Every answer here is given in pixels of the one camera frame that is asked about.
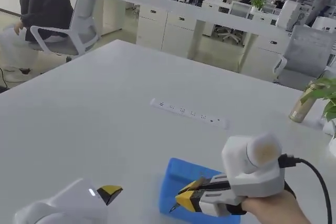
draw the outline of black cable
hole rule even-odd
[[[6,82],[6,80],[5,80],[4,72],[3,72],[2,68],[0,68],[0,71],[1,71],[2,79],[4,80],[4,83],[5,83],[5,86],[6,86],[6,88],[8,89],[8,85],[7,85],[7,82]]]
[[[295,158],[296,163],[303,163],[307,166],[309,166],[313,172],[316,174],[316,176],[318,177],[322,189],[323,189],[323,193],[324,193],[324,197],[325,197],[325,203],[327,206],[327,216],[328,216],[328,224],[332,224],[332,212],[331,212],[331,203],[330,203],[330,197],[329,197],[329,193],[328,193],[328,189],[326,186],[326,183],[324,182],[322,175],[319,173],[319,171],[312,165],[310,164],[308,161],[302,159],[302,158]]]

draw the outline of office chair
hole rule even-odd
[[[77,0],[69,29],[32,26],[30,31],[37,42],[29,43],[29,47],[48,54],[67,55],[67,62],[72,57],[77,58],[84,55],[95,45],[100,37],[97,34],[93,20],[95,4],[96,0]],[[40,29],[64,33],[68,37],[61,42],[46,43],[39,34]]]
[[[335,40],[336,34],[295,26],[283,55],[288,63],[278,78],[279,82],[290,88],[305,89],[309,81],[324,73]]]
[[[287,64],[285,57],[275,52],[268,52],[267,57],[258,52],[251,55],[253,57],[246,58],[240,73],[260,80],[274,82]]]
[[[251,11],[251,6],[248,4],[244,4],[244,3],[240,3],[237,1],[232,1],[232,5],[231,5],[231,9],[229,11],[229,14],[231,15],[235,15],[238,17],[242,17],[242,18],[247,18],[249,13]],[[219,36],[223,36],[222,41],[226,40],[227,38],[232,38],[236,44],[240,43],[242,38],[239,38],[237,35],[234,34],[234,29],[231,28],[217,28],[216,29],[217,35]]]
[[[274,13],[275,9],[276,9],[276,5],[271,4],[271,3],[266,3],[263,8],[261,9],[262,12],[264,13]]]

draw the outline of potted plant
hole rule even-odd
[[[251,0],[252,9],[251,12],[259,11],[265,5],[266,0]]]
[[[324,107],[321,122],[323,124],[323,132],[332,136],[329,143],[329,150],[336,156],[336,121],[333,121],[333,119],[336,119],[336,79],[319,78],[313,83],[323,86],[323,89],[313,90],[303,96],[301,103],[304,103],[309,98],[328,101]]]

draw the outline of power cord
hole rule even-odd
[[[7,82],[6,82],[5,77],[4,77],[4,71],[2,70],[2,68],[0,68],[0,71],[1,71],[2,79],[3,79],[4,83],[5,83],[5,86],[8,89],[8,85],[7,85]]]
[[[297,157],[294,157],[294,156],[289,156],[287,154],[282,154],[279,157],[278,162],[279,162],[280,168],[294,167],[294,166],[296,166],[296,164],[302,163],[302,164],[307,165],[309,168],[311,168],[313,170],[313,172],[316,174],[317,178],[319,179],[319,181],[321,183],[322,190],[323,190],[323,193],[324,193],[325,203],[326,203],[326,206],[327,206],[328,224],[332,224],[332,212],[331,212],[330,197],[329,197],[329,193],[328,193],[326,183],[324,182],[320,172],[311,163],[309,163],[307,160],[304,160],[302,158],[297,158]]]

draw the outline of green plant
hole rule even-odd
[[[312,84],[323,86],[322,89],[316,89],[301,98],[304,103],[309,98],[329,100],[324,107],[323,116],[330,121],[336,118],[336,79],[319,78]]]
[[[251,5],[261,10],[266,4],[266,0],[251,0]]]

